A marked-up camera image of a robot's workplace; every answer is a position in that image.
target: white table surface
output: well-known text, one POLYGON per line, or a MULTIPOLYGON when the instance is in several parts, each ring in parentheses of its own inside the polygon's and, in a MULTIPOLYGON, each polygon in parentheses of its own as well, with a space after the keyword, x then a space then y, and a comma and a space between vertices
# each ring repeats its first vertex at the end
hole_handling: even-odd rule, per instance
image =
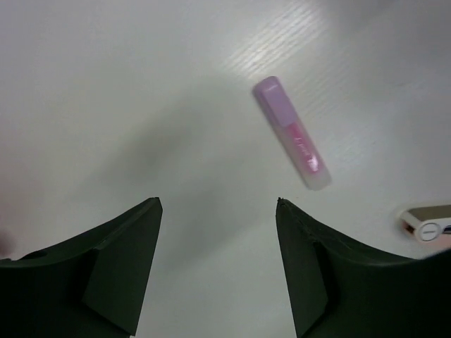
POLYGON ((451 194, 449 0, 0 4, 0 214, 15 258, 150 196, 138 337, 295 337, 283 196, 372 246, 428 252, 402 204, 451 194), (333 177, 307 190, 250 94, 283 81, 333 177))

